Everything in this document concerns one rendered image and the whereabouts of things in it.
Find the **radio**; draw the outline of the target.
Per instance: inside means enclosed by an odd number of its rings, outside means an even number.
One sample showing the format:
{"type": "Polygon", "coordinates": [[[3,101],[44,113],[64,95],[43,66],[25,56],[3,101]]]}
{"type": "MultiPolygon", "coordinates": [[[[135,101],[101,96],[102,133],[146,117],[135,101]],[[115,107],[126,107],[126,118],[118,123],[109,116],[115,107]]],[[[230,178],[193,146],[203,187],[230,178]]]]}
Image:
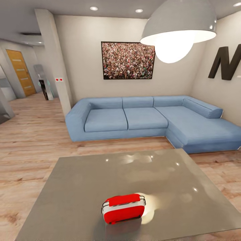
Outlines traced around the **radio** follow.
{"type": "Polygon", "coordinates": [[[141,218],[145,205],[145,197],[139,194],[115,196],[102,204],[101,213],[106,223],[113,225],[141,218]]]}

